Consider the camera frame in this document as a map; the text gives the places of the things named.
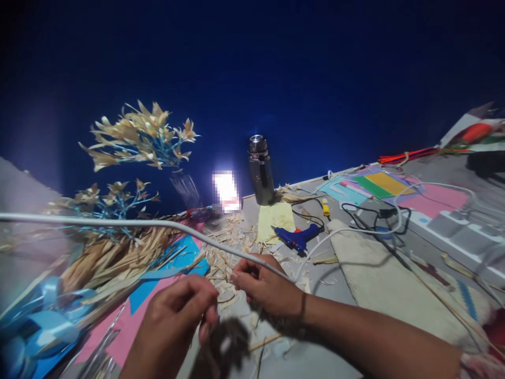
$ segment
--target dark blue background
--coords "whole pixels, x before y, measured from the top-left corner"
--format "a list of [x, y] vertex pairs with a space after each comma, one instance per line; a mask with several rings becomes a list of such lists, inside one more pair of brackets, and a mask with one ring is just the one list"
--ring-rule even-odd
[[93, 173], [90, 124], [157, 101], [201, 134], [185, 170], [211, 203], [213, 169], [243, 172], [264, 133], [276, 184], [433, 145], [467, 110], [502, 100], [499, 2], [28, 2], [3, 13], [0, 154], [72, 195], [141, 178], [162, 213], [167, 169]]

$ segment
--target dried flower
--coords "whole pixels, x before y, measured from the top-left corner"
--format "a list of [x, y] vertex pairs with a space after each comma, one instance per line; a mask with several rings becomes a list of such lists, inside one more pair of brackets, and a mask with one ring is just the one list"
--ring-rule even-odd
[[151, 161], [149, 166], [161, 169], [163, 166], [178, 167], [182, 159], [189, 160], [191, 152], [181, 153], [184, 142], [195, 142], [199, 137], [193, 131], [193, 121], [186, 120], [184, 129], [172, 128], [166, 124], [169, 112], [162, 111], [158, 103], [153, 103], [153, 110], [138, 101], [140, 111], [126, 104], [133, 112], [126, 113], [124, 107], [119, 120], [112, 125], [107, 117], [102, 122], [95, 122], [98, 129], [91, 127], [97, 144], [85, 147], [95, 163], [95, 172], [111, 165], [123, 162]]
[[[159, 193], [153, 197], [148, 197], [144, 191], [149, 183], [136, 180], [136, 191], [134, 194], [126, 191], [129, 182], [115, 182], [108, 184], [109, 193], [99, 196], [100, 190], [95, 183], [91, 188], [78, 192], [75, 197], [61, 197], [55, 202], [49, 203], [48, 214], [68, 214], [69, 212], [78, 217], [106, 218], [110, 220], [124, 220], [129, 211], [138, 205], [149, 201], [159, 202]], [[149, 218], [150, 214], [145, 212], [146, 206], [138, 212], [138, 218]], [[80, 232], [84, 232], [88, 238], [101, 238], [108, 236], [115, 239], [119, 234], [124, 234], [130, 239], [135, 239], [135, 233], [129, 228], [113, 228], [108, 226], [74, 226]]]

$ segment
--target clear vase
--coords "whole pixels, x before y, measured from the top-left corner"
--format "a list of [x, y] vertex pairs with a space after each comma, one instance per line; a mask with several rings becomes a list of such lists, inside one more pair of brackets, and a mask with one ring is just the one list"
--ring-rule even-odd
[[200, 195], [191, 175], [186, 174], [182, 168], [174, 167], [170, 180], [179, 195], [183, 198], [186, 211], [190, 217], [198, 222], [204, 221], [207, 212], [202, 207]]

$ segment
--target green paper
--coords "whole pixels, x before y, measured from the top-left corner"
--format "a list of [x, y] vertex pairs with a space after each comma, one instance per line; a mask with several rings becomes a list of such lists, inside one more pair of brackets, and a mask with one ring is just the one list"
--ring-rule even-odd
[[354, 181], [356, 181], [361, 187], [366, 189], [368, 192], [370, 192], [373, 196], [377, 198], [386, 198], [386, 197], [392, 197], [393, 195], [386, 191], [384, 188], [379, 187], [377, 184], [374, 182], [371, 182], [364, 176], [356, 176], [352, 178]]

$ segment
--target thermos lid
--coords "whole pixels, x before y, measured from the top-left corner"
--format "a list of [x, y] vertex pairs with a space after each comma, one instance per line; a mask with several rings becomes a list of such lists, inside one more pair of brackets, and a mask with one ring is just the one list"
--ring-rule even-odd
[[249, 152], [261, 153], [268, 148], [267, 140], [261, 134], [255, 134], [249, 139]]

